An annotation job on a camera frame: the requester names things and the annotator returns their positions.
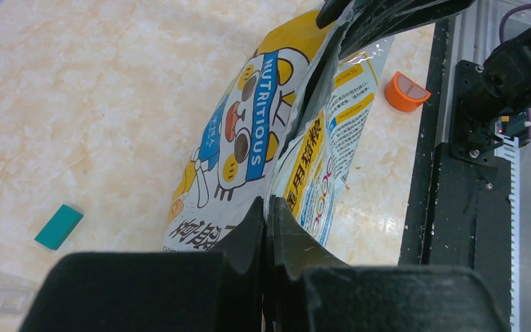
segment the orange bottle cap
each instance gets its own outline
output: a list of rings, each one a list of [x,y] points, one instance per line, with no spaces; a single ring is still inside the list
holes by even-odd
[[[430,97],[430,92],[422,88],[406,75],[397,71],[384,90],[388,103],[398,111],[412,112]]]

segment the yellow label banner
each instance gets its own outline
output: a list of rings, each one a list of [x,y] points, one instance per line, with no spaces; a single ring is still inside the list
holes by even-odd
[[[306,181],[313,168],[313,163],[317,160],[324,137],[324,131],[322,130],[323,113],[319,113],[319,116],[310,124],[310,128],[306,132],[306,137],[302,140],[300,145],[299,154],[296,157],[294,168],[290,174],[290,181],[286,185],[286,191],[284,197],[292,210],[292,214],[297,216],[300,209],[300,200],[304,193],[304,187]]]

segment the black mounting plate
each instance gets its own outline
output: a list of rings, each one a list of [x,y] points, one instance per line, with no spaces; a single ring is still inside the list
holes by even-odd
[[[482,67],[473,62],[461,60],[455,70],[453,107],[451,109],[451,155],[457,159],[482,166],[495,166],[494,123],[483,124],[472,120],[460,107],[462,96],[473,86],[480,84]]]

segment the food bag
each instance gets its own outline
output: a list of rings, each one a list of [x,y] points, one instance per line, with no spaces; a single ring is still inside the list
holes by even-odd
[[[317,14],[271,31],[227,88],[172,195],[162,251],[209,250],[271,194],[324,244],[391,39],[340,61],[353,11],[325,29]]]

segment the cartoon face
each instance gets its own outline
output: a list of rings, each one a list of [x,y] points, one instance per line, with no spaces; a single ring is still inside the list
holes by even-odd
[[[307,70],[306,56],[291,48],[255,55],[247,62],[185,168],[172,196],[169,222],[191,199],[198,208],[208,204],[210,193],[231,201],[234,189],[264,177],[286,129],[294,91]]]
[[[222,190],[221,197],[228,192],[228,198],[234,188],[263,177],[286,129],[299,85],[292,77],[303,77],[307,69],[304,55],[290,48],[247,62],[224,108],[215,196]]]

